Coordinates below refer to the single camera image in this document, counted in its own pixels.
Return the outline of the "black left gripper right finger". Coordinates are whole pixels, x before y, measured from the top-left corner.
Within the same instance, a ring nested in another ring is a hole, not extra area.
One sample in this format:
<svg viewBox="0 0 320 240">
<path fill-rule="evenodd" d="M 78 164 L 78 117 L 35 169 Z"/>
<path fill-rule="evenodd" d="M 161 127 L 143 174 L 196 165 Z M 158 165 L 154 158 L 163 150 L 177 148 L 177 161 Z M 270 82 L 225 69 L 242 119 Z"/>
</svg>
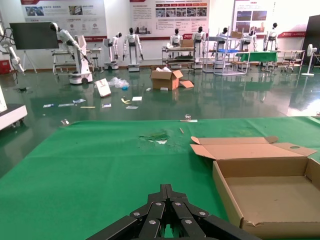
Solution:
<svg viewBox="0 0 320 240">
<path fill-rule="evenodd" d="M 172 235 L 181 240 L 258 240 L 259 238 L 228 221 L 190 203 L 185 193 L 166 185 L 167 220 Z"/>
</svg>

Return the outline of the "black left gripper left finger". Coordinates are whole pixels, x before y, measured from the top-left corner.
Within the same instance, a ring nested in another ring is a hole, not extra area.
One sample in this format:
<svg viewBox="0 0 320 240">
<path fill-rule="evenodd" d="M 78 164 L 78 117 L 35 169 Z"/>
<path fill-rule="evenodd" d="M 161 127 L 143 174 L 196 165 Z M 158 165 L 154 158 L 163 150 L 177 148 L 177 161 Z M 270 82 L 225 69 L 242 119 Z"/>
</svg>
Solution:
<svg viewBox="0 0 320 240">
<path fill-rule="evenodd" d="M 105 227 L 89 240 L 153 240 L 165 234 L 167 185 L 160 185 L 160 191 L 148 195 L 147 203 Z"/>
</svg>

